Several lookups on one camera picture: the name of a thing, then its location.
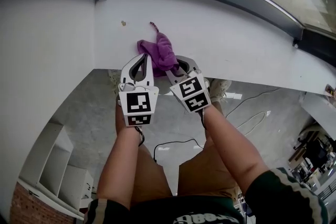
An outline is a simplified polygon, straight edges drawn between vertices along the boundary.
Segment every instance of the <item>khaki shorts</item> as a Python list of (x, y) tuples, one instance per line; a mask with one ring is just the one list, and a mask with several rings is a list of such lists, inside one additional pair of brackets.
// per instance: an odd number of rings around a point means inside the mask
[[(132, 205), (172, 196), (163, 167), (144, 146), (139, 148), (136, 171)], [(239, 191), (212, 141), (207, 141), (200, 153), (180, 165), (178, 184), (178, 196), (222, 196), (235, 202)]]

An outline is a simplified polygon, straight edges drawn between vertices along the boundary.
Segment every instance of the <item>gray floor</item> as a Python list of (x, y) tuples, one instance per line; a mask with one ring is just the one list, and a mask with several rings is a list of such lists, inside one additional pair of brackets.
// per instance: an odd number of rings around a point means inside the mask
[[(258, 84), (234, 81), (228, 92), (243, 94), (243, 99), (276, 89)], [(293, 152), (296, 138), (311, 117), (300, 106), (300, 92), (280, 89), (248, 100), (228, 119), (240, 125), (260, 111), (270, 114), (247, 137), (258, 148), (266, 164), (271, 167), (289, 168), (287, 159)], [(227, 114), (242, 100), (225, 99), (221, 105)], [(97, 187), (100, 173), (116, 138), (114, 125), (115, 95), (107, 70), (92, 71), (56, 111), (52, 120), (66, 127), (74, 144), (70, 164), (86, 168)], [(239, 130), (245, 134), (262, 118), (255, 117)], [(161, 95), (155, 110), (155, 122), (144, 126), (145, 145), (153, 152), (156, 144), (184, 141), (191, 137), (199, 144), (205, 142), (204, 129), (197, 114), (186, 114), (173, 96)], [(172, 193), (177, 192), (179, 164), (192, 158), (200, 148), (194, 142), (169, 144), (156, 151), (157, 163), (164, 167)]]

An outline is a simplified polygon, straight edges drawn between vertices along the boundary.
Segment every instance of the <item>shoe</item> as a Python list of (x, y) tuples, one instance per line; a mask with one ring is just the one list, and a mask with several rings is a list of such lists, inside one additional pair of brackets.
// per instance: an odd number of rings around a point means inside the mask
[(109, 69), (109, 78), (111, 80), (112, 90), (114, 91), (115, 95), (118, 95), (119, 88), (118, 85), (120, 84), (120, 77), (121, 77), (121, 70), (118, 69)]
[(224, 98), (225, 92), (231, 86), (232, 81), (226, 79), (214, 79), (210, 85), (210, 100), (211, 103), (219, 102)]

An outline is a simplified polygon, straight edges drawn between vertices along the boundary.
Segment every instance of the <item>white cabinet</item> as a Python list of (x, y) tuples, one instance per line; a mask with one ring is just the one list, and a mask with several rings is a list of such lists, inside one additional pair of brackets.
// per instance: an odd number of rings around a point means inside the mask
[(67, 215), (83, 219), (80, 208), (92, 201), (93, 179), (87, 170), (68, 165), (73, 145), (64, 126), (48, 123), (31, 149), (19, 183)]

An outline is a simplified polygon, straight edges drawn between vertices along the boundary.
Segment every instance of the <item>striped sleeve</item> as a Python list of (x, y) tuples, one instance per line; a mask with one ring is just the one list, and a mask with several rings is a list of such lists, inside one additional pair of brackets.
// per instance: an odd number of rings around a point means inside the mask
[(103, 224), (103, 223), (129, 223), (129, 210), (111, 200), (97, 199), (89, 205), (89, 210), (85, 214), (84, 224)]
[(258, 176), (246, 192), (246, 201), (259, 223), (328, 223), (324, 203), (283, 168)]

